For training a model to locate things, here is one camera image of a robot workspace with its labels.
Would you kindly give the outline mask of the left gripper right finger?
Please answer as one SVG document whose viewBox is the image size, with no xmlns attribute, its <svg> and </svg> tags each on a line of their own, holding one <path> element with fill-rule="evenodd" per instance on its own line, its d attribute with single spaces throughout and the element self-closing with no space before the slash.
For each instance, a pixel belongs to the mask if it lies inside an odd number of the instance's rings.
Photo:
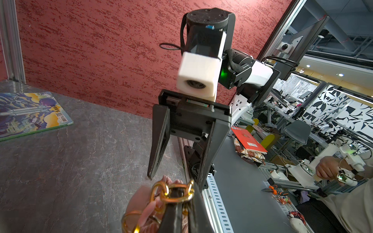
<svg viewBox="0 0 373 233">
<path fill-rule="evenodd" d="M 188 209 L 188 232 L 214 233 L 201 192 L 195 182 L 192 183 L 191 192 L 193 197 L 186 204 Z"/>
</svg>

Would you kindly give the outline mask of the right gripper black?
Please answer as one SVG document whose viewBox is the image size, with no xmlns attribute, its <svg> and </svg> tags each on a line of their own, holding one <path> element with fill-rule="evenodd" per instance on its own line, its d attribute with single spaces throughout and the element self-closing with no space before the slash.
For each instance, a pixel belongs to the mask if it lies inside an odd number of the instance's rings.
<svg viewBox="0 0 373 233">
<path fill-rule="evenodd" d="M 147 176 L 154 178 L 171 135 L 199 142 L 208 134 L 198 186 L 204 188 L 211 164 L 231 127 L 231 107 L 163 89 L 153 106 L 152 147 Z"/>
</svg>

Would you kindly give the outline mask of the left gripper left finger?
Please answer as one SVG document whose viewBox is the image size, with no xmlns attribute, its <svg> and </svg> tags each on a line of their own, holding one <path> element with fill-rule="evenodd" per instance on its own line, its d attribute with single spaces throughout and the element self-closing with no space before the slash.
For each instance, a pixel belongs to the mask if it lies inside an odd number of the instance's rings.
<svg viewBox="0 0 373 233">
<path fill-rule="evenodd" d="M 165 212 L 158 228 L 158 233 L 181 233 L 183 226 L 183 201 L 184 188 L 171 188 L 169 195 L 164 200 Z"/>
</svg>

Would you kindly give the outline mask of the gold chain keyring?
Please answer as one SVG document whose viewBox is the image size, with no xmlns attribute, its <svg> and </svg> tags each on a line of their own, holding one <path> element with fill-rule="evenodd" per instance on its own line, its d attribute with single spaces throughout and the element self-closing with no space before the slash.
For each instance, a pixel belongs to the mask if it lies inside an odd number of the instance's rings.
<svg viewBox="0 0 373 233">
<path fill-rule="evenodd" d="M 157 233 L 167 207 L 181 205 L 181 232 L 188 232 L 188 210 L 184 207 L 195 196 L 194 181 L 184 184 L 168 176 L 152 187 L 141 186 L 129 201 L 121 219 L 123 233 Z"/>
</svg>

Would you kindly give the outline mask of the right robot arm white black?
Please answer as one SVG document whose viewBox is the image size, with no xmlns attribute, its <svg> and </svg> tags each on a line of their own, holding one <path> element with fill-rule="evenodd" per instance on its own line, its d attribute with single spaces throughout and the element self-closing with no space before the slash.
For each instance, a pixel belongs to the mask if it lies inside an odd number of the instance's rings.
<svg viewBox="0 0 373 233">
<path fill-rule="evenodd" d="M 163 89 L 153 106 L 152 148 L 147 176 L 159 168 L 171 136 L 193 142 L 186 152 L 189 173 L 203 187 L 212 163 L 231 126 L 244 107 L 217 103 L 218 85 L 248 90 L 248 105 L 264 97 L 278 72 L 232 48 L 236 16 L 219 9 L 199 9 L 184 14 L 180 45 L 161 43 L 180 50 L 177 91 Z"/>
</svg>

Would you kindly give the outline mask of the operator hand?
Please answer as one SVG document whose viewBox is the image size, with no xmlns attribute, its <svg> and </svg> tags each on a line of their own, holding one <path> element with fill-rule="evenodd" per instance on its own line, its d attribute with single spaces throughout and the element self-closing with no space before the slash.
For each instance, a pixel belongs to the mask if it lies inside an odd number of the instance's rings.
<svg viewBox="0 0 373 233">
<path fill-rule="evenodd" d="M 335 180 L 341 168 L 351 170 L 351 166 L 344 159 L 326 156 L 316 166 L 316 175 L 321 179 Z"/>
</svg>

